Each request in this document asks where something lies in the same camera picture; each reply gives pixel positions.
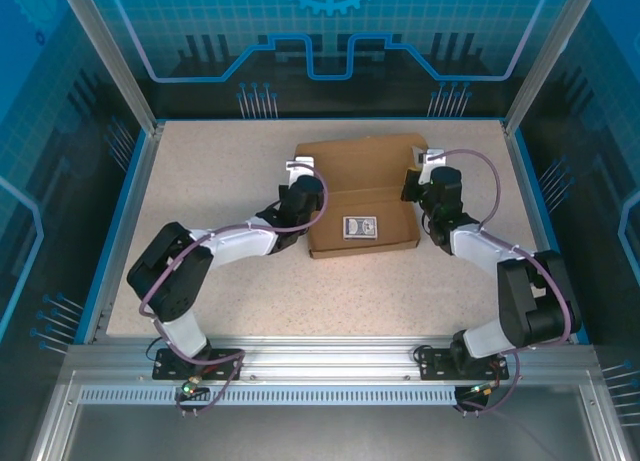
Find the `white robotic arm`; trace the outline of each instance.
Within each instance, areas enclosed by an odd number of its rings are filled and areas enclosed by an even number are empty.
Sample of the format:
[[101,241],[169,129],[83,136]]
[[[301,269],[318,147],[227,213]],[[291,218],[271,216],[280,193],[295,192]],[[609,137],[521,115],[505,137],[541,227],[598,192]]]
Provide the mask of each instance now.
[[[498,285],[499,317],[454,335],[450,351],[458,371],[473,371],[474,365],[482,366],[499,353],[559,338],[565,328],[560,302],[568,305],[570,332],[580,329],[579,310],[561,256],[554,251],[526,251],[488,234],[463,212],[462,175],[446,166],[443,153],[428,150],[421,155],[422,171],[407,172],[402,199],[419,203],[436,246],[475,264]],[[535,258],[551,275],[563,300],[556,298],[524,255]]]
[[[324,204],[322,182],[310,176],[309,169],[301,167],[303,164],[313,167],[313,159],[297,158],[293,163],[294,166],[287,166],[289,185],[280,187],[278,203],[242,224],[214,231],[169,223],[129,271],[127,282],[140,299],[150,296],[148,306],[154,322],[159,323],[158,329],[184,357],[208,360],[211,350],[192,308],[207,273],[242,258],[286,249],[307,232],[305,225],[308,228],[312,213]],[[198,240],[199,245],[152,292],[167,267]]]

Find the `speckled tabletop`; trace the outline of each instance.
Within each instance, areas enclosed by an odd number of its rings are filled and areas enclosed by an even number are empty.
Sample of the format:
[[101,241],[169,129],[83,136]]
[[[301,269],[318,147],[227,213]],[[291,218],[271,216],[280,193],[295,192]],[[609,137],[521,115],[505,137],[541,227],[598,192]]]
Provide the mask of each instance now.
[[[318,120],[180,121],[166,124],[125,264],[125,273],[162,226],[216,228],[244,221],[274,201],[299,143],[418,132],[431,147],[474,148],[500,172],[502,203],[488,229],[534,247],[498,121]],[[495,183],[472,157],[462,170],[465,210],[481,219]],[[302,238],[274,256],[248,258],[209,273],[195,305],[209,335],[439,335],[497,316],[496,283],[430,240],[417,249],[312,260]],[[107,334],[149,336],[124,276]]]

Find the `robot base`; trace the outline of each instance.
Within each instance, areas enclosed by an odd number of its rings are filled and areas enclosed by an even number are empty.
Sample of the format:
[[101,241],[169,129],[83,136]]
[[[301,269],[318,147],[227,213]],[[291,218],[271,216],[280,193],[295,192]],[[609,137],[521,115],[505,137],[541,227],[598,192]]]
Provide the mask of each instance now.
[[[209,352],[209,360],[223,358],[239,352],[239,349],[212,349]],[[226,381],[231,376],[231,371],[233,371],[234,363],[236,362],[228,361],[215,367],[205,366],[200,376],[202,376],[203,381]],[[159,349],[156,353],[156,361],[151,377],[162,381],[184,381],[196,374],[196,369],[195,365],[183,361],[170,349]],[[242,367],[233,377],[234,380],[240,379],[241,371]]]
[[473,369],[463,372],[458,369],[449,348],[419,346],[413,352],[413,359],[420,366],[422,381],[493,381],[509,379],[506,363],[500,363],[498,356],[489,356],[474,363]]

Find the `open cardboard box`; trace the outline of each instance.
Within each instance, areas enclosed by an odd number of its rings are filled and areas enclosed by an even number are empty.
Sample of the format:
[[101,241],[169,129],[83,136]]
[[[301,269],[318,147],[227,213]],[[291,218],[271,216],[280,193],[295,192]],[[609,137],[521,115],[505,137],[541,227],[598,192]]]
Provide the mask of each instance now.
[[[414,147],[427,143],[417,133],[299,144],[297,156],[311,156],[329,188],[329,204],[307,236],[314,259],[415,248],[420,229],[412,203],[400,200],[407,169],[416,168]],[[343,238],[344,216],[375,216],[377,239]]]

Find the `white arm segment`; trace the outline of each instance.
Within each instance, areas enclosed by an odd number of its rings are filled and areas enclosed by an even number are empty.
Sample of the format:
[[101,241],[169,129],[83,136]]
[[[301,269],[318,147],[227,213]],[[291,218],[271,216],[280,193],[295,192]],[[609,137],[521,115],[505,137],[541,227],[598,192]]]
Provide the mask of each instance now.
[[[228,263],[232,263],[249,256],[264,256],[271,252],[278,238],[272,231],[260,229],[267,225],[264,219],[253,217],[249,220],[251,229],[227,231],[212,237],[201,246],[209,249],[213,260],[209,271]],[[196,240],[209,231],[192,229],[191,238]],[[207,344],[207,338],[198,326],[193,308],[173,321],[162,323],[171,343],[189,357],[198,354]]]
[[[209,271],[242,258],[264,256],[271,252],[278,235],[273,231],[260,229],[260,226],[268,226],[264,219],[254,216],[248,223],[251,229],[247,226],[243,229],[226,231],[202,243],[201,246],[207,248],[213,255]],[[203,229],[192,229],[191,237],[196,240],[208,232]]]
[[[471,261],[494,279],[497,279],[498,263],[522,258],[482,236],[477,224],[461,226],[451,233],[451,252],[458,258]],[[463,338],[469,354],[474,358],[484,358],[514,349],[504,335],[498,318],[482,326],[467,329]]]

